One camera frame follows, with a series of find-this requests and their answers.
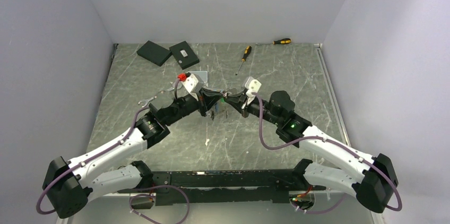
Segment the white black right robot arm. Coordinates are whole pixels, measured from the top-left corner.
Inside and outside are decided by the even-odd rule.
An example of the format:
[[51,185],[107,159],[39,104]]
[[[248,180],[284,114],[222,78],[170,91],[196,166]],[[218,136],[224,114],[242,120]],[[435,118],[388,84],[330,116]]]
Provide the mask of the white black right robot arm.
[[292,175],[296,188],[310,185],[335,189],[375,213],[403,209],[391,159],[382,153],[363,153],[321,131],[295,113],[295,103],[286,91],[275,91],[266,101],[257,91],[245,89],[241,93],[226,93],[224,101],[243,116],[258,117],[258,136],[264,148],[274,151],[291,145],[304,147],[334,165],[326,167],[301,160]]

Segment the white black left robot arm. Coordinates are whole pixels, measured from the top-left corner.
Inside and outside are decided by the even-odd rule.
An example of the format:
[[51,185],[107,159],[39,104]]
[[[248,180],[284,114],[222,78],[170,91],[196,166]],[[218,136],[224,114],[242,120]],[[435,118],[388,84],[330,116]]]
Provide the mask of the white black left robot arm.
[[173,98],[170,104],[148,103],[137,111],[129,128],[115,139],[70,160],[55,158],[48,166],[37,212],[42,215],[55,212],[65,219],[105,194],[121,189],[148,191],[153,178],[143,161],[132,162],[116,171],[108,168],[155,146],[169,135],[170,125],[191,113],[198,111],[205,116],[225,94],[223,90],[201,87]]

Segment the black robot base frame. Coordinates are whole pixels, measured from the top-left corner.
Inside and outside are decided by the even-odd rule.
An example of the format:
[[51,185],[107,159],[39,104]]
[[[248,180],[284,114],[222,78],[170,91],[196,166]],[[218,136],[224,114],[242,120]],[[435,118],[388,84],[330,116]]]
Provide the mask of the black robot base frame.
[[292,169],[215,170],[215,171],[154,171],[137,188],[121,193],[155,194],[157,206],[190,203],[256,202],[289,203],[296,192],[309,188],[305,177],[312,160],[302,159]]

